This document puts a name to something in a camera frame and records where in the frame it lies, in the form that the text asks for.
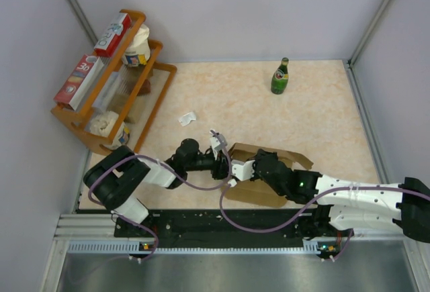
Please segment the brown cardboard box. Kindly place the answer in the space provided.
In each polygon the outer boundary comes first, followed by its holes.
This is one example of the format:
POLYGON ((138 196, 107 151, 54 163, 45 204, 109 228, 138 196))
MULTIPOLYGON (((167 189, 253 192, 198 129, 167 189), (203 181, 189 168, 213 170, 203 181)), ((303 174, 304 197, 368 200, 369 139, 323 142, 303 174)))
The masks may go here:
POLYGON ((295 198, 304 200, 299 180, 313 167, 305 155, 240 142, 233 144, 229 154, 237 184, 226 192, 227 201, 277 209, 295 198))

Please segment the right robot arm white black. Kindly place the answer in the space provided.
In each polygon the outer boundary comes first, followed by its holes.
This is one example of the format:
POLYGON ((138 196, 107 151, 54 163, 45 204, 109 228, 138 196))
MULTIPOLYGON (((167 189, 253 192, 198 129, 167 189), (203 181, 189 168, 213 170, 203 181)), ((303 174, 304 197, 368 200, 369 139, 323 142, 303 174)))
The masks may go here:
POLYGON ((328 211, 313 219, 314 229, 323 236, 336 229, 375 228, 429 242, 429 188, 416 178, 391 184, 345 181, 293 170, 276 153, 262 149, 247 165, 250 180, 262 180, 277 195, 302 205, 327 206, 328 211))

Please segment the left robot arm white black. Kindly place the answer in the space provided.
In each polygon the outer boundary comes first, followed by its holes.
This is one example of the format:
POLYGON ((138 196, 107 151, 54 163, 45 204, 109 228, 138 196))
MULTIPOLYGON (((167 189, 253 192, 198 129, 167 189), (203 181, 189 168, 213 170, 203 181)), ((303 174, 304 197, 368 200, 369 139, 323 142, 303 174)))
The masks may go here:
POLYGON ((199 143, 187 138, 167 160, 156 160, 123 145, 89 169, 83 182, 89 189, 89 199, 104 206, 110 213, 129 220, 129 228, 138 236, 147 235, 152 229, 149 211, 135 196, 141 182, 165 189, 175 189, 185 183, 201 191, 215 187, 198 187, 187 182, 189 171, 210 171, 215 180, 228 182, 231 178, 231 160, 226 150, 227 142, 216 132, 210 137, 210 147, 200 151, 199 143))

